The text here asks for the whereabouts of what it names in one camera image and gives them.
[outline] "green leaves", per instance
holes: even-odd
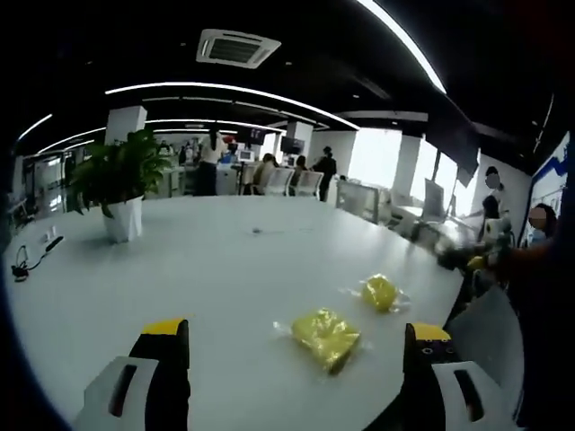
[[[129,133],[116,145],[90,144],[92,157],[80,163],[72,173],[72,199],[75,210],[100,205],[105,216],[113,218],[109,204],[125,202],[157,190],[162,170],[171,163],[159,154],[150,130]]]

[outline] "cable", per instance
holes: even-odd
[[[26,252],[26,246],[21,245],[18,251],[16,252],[16,261],[14,262],[14,265],[12,265],[12,275],[14,276],[14,281],[16,281],[17,283],[25,281],[30,276],[30,271],[37,268],[38,265],[42,262],[42,260],[48,255],[48,253],[50,253],[52,249],[54,249],[54,247],[56,247],[63,239],[64,239],[63,236],[58,236],[53,242],[51,242],[46,247],[46,250],[44,250],[44,254],[42,254],[38,259],[38,262],[36,262],[36,264],[32,265],[31,267],[28,266],[27,254],[26,258],[22,262],[18,263],[20,252],[22,250]]]

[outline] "air conditioner vent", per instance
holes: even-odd
[[[253,34],[206,29],[201,32],[196,60],[255,69],[280,45]]]

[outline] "black ceiling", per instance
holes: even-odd
[[[492,155],[525,170],[564,133],[561,97],[532,160],[535,138],[556,86],[548,64],[526,42],[499,2],[378,0],[411,35],[472,121],[517,137],[490,143]],[[109,89],[153,82],[231,84],[272,92],[329,112],[428,112],[439,93],[401,42],[355,0],[190,2],[89,9],[50,6],[27,21],[12,46],[15,74],[12,136],[54,117],[17,146],[31,154],[64,137],[105,126],[110,108],[163,97],[203,97],[285,110],[330,128],[336,121],[261,96],[196,88],[154,88],[105,96]],[[255,70],[196,62],[207,28],[244,31],[282,45]],[[144,101],[148,119],[214,118],[269,124],[285,115],[199,100]]]

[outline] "computer monitor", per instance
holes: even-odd
[[[237,154],[237,161],[252,163],[255,160],[255,153],[250,150],[240,150]]]
[[[423,202],[423,219],[442,219],[446,212],[443,208],[443,187],[432,180],[425,179],[425,200]]]
[[[279,149],[285,154],[301,154],[304,151],[305,142],[294,137],[283,136]]]
[[[247,145],[263,145],[265,136],[265,130],[261,130],[260,128],[245,128],[238,132],[235,136],[235,140]]]

